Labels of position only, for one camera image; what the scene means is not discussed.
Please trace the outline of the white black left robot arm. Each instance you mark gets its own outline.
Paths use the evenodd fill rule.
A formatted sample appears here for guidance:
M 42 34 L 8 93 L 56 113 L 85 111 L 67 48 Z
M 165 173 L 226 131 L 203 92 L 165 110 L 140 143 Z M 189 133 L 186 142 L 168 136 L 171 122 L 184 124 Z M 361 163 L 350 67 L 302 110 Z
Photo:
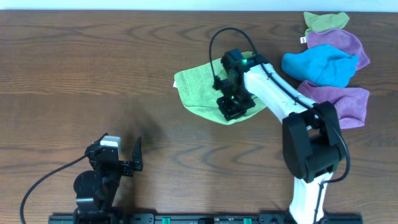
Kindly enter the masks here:
M 104 133 L 85 151 L 92 170 L 82 172 L 74 181 L 77 211 L 73 223 L 129 223 L 129 215 L 113 207 L 121 177 L 132 177 L 143 170 L 142 139 L 138 138 L 130 161 L 119 160 L 121 138 Z

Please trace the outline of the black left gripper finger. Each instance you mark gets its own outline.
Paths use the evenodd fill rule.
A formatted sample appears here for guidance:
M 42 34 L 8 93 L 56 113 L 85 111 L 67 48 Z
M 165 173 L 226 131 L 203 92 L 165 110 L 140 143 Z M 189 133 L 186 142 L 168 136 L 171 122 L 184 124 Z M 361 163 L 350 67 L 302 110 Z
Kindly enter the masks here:
M 141 145 L 142 145 L 142 138 L 139 137 L 134 145 L 134 149 L 131 154 L 135 171 L 142 171 L 144 167 L 142 160 Z
M 101 140 L 102 140 L 105 136 L 107 136 L 107 135 L 108 135 L 108 133 L 104 133 L 99 139 L 95 140 L 95 141 L 93 142 L 93 144 L 94 144 L 94 145 L 100 145 Z

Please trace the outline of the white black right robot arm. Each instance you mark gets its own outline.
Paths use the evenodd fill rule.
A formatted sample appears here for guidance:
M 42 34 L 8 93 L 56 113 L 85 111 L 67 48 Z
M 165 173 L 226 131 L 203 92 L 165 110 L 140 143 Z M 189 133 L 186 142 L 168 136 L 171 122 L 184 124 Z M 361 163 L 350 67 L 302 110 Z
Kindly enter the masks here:
M 282 152 L 294 176 L 289 213 L 295 223 L 321 223 L 325 187 L 346 154 L 334 106 L 318 104 L 290 86 L 262 55 L 230 50 L 221 58 L 227 77 L 215 78 L 217 104 L 226 120 L 238 119 L 260 99 L 282 123 Z

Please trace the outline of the light green cloth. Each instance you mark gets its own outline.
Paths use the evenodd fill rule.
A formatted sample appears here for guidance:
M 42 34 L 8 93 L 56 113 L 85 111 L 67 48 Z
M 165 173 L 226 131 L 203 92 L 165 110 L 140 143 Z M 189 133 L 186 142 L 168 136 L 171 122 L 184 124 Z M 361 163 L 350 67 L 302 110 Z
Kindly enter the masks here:
M 226 120 L 216 102 L 223 94 L 213 88 L 213 73 L 222 79 L 226 78 L 220 58 L 174 75 L 174 87 L 178 90 L 181 102 L 193 114 L 219 124 L 231 125 L 249 119 L 266 108 L 259 98 L 253 96 L 255 107 L 248 109 L 238 119 Z

